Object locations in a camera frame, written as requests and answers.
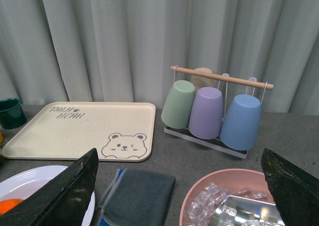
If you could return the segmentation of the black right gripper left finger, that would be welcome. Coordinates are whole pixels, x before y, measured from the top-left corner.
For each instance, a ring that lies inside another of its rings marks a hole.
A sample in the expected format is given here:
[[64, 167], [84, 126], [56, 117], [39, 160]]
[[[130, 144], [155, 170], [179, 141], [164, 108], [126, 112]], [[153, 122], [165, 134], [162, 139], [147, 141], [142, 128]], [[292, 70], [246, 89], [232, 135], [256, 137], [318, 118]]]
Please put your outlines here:
[[98, 153], [92, 148], [0, 218], [2, 226], [80, 226], [95, 189]]

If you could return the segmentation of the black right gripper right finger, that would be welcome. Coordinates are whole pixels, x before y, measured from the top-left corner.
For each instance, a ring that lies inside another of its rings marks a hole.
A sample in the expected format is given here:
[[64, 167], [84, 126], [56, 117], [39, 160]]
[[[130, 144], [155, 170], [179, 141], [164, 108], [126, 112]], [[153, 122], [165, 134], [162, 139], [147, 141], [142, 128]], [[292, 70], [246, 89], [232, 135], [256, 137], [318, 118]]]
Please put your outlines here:
[[319, 180], [265, 148], [261, 166], [276, 208], [287, 226], [319, 224]]

